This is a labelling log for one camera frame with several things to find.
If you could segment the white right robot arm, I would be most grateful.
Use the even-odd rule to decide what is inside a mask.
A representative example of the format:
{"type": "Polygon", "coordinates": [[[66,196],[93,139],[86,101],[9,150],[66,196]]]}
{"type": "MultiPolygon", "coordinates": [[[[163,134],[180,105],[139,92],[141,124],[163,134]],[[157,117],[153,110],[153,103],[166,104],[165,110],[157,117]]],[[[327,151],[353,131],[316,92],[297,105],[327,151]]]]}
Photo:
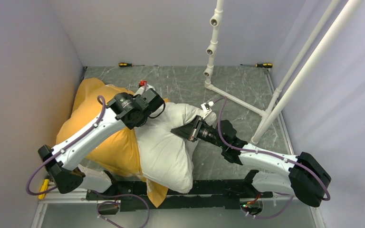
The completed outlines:
{"type": "Polygon", "coordinates": [[[319,207],[322,201],[331,199],[327,190],[331,177],[310,153],[290,155],[262,149],[239,139],[230,121],[221,120],[212,127],[198,115],[190,123],[173,128],[171,133],[221,148],[222,156],[230,163],[256,167],[243,183],[243,192],[248,197],[276,192],[295,196],[311,207],[319,207]]]}

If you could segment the yellow pillowcase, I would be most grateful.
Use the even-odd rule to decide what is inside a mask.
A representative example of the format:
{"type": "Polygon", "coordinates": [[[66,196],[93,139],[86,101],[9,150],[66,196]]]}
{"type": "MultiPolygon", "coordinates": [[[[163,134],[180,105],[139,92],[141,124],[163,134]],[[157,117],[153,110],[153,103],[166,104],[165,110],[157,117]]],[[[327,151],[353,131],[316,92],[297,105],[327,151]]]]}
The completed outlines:
{"type": "MultiPolygon", "coordinates": [[[[106,85],[98,78],[83,80],[77,89],[71,117],[59,130],[56,143],[59,144],[71,137],[99,114],[101,111],[101,104],[97,100],[99,95],[109,101],[116,94],[122,92],[134,95],[133,91],[112,84],[106,85]]],[[[144,177],[135,134],[137,131],[138,128],[132,130],[124,128],[116,132],[87,155],[87,159],[117,175],[138,177],[148,187],[149,200],[155,207],[159,207],[166,198],[168,188],[144,177]]]]}

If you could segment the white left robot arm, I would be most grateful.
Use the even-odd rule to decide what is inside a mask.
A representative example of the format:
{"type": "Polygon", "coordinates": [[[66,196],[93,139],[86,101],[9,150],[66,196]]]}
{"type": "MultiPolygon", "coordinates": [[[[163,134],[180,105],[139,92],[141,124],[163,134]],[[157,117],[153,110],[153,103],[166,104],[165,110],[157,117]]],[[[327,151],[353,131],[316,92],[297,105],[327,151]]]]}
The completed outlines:
{"type": "Polygon", "coordinates": [[[96,117],[63,142],[41,146],[38,154],[54,189],[61,194],[83,188],[110,200],[118,191],[112,175],[83,167],[80,162],[116,132],[143,126],[152,113],[165,109],[165,101],[152,88],[137,95],[119,93],[108,102],[101,95],[97,99],[102,108],[96,117]]]}

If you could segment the white pillow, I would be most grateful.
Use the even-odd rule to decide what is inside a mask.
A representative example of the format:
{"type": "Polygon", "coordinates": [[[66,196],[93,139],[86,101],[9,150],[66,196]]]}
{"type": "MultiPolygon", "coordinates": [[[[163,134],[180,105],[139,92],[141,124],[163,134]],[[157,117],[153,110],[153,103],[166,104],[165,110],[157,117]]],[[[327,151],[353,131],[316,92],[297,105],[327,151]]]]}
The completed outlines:
{"type": "MultiPolygon", "coordinates": [[[[204,116],[202,109],[190,104],[166,101],[165,111],[159,117],[148,120],[135,133],[141,156],[144,177],[179,193],[188,193],[193,185],[192,154],[197,142],[190,142],[171,133],[171,129],[183,126],[195,116],[204,116]]],[[[205,119],[213,124],[215,113],[205,119]]]]}

